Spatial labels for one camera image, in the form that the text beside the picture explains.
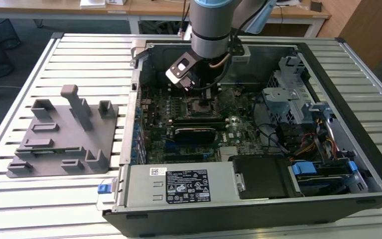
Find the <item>black cable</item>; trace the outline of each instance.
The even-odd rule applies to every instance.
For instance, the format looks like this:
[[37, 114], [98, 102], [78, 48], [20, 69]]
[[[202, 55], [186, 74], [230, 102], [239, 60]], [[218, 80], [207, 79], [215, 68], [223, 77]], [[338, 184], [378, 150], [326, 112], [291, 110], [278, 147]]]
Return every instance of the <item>black cable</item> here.
[[182, 10], [182, 20], [180, 20], [180, 25], [179, 25], [179, 28], [182, 29], [183, 27], [183, 22], [184, 22], [184, 9], [186, 9], [186, 0], [183, 0], [183, 10]]
[[188, 7], [187, 7], [187, 9], [186, 9], [186, 14], [184, 14], [184, 17], [183, 17], [183, 22], [184, 22], [186, 17], [188, 16], [188, 13], [190, 13], [190, 6], [191, 6], [191, 2], [190, 2]]
[[226, 66], [225, 66], [225, 69], [223, 69], [223, 72], [222, 74], [217, 77], [215, 81], [204, 86], [204, 87], [200, 87], [200, 88], [192, 88], [194, 91], [204, 91], [206, 89], [210, 89], [215, 84], [218, 84], [218, 82], [225, 78], [227, 72], [229, 72], [229, 69], [230, 69], [230, 64], [231, 64], [231, 60], [233, 58], [230, 58], [226, 62]]
[[269, 0], [265, 1], [265, 3], [262, 4], [262, 6], [259, 7], [259, 9], [253, 13], [253, 15], [245, 20], [245, 22], [242, 23], [242, 25], [238, 27], [234, 37], [233, 37], [233, 42], [231, 42], [231, 46], [230, 46], [230, 53], [233, 53], [233, 48], [234, 48], [234, 43], [235, 40], [238, 38], [238, 33], [242, 30], [242, 28], [245, 27], [245, 25], [249, 23], [249, 21], [259, 14], [259, 12], [262, 11], [263, 7], [266, 6]]
[[281, 28], [282, 28], [282, 24], [283, 24], [283, 14], [282, 14], [282, 6], [275, 4], [279, 7], [279, 11], [281, 11], [281, 24], [279, 24], [279, 32], [278, 35], [281, 35]]

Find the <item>blue latch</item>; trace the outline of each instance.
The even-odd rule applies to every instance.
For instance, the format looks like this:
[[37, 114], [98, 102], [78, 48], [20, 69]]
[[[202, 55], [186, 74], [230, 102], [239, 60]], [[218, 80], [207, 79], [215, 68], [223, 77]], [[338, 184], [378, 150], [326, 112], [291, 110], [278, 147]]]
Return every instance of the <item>blue latch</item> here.
[[100, 184], [98, 186], [98, 194], [108, 194], [111, 193], [111, 184]]
[[357, 172], [358, 166], [357, 166], [357, 164], [354, 163], [354, 161], [349, 161], [349, 167], [350, 167], [350, 169], [351, 169], [353, 172]]
[[293, 169], [294, 175], [317, 173], [317, 169], [315, 169], [313, 162], [297, 162], [291, 166], [291, 169]]

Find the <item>barcode sticker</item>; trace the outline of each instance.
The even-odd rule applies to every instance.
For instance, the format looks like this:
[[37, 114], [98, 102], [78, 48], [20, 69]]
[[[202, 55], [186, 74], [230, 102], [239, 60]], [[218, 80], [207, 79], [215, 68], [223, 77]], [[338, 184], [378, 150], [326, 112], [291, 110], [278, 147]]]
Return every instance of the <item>barcode sticker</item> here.
[[167, 168], [150, 168], [150, 176], [164, 176]]

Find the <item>motherboard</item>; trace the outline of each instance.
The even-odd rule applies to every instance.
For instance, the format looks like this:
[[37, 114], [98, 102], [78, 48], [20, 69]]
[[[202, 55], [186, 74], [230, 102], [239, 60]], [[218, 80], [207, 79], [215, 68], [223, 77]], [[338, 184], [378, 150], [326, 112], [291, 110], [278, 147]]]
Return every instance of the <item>motherboard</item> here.
[[263, 154], [254, 123], [258, 92], [219, 86], [200, 96], [175, 87], [142, 88], [146, 164], [218, 162]]

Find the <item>wooden desk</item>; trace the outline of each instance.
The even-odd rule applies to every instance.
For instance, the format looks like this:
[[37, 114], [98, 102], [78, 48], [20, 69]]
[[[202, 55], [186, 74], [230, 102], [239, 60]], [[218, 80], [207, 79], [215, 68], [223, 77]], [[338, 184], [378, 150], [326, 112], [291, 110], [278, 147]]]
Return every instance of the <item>wooden desk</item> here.
[[[126, 5], [80, 9], [80, 0], [0, 0], [0, 18], [128, 20], [131, 33], [139, 34], [139, 21], [182, 18], [182, 0], [128, 0]], [[274, 9], [269, 23], [310, 25], [306, 37], [315, 37], [327, 11], [315, 12], [290, 6]]]
[[[128, 13], [134, 16], [130, 18], [132, 21], [180, 20], [182, 12], [182, 0], [132, 0], [128, 10]], [[315, 12], [297, 6], [285, 6], [282, 7], [282, 15], [281, 9], [273, 10], [267, 23], [310, 25], [305, 37], [317, 37], [323, 21], [330, 17], [331, 15], [325, 9], [322, 9], [322, 12]]]

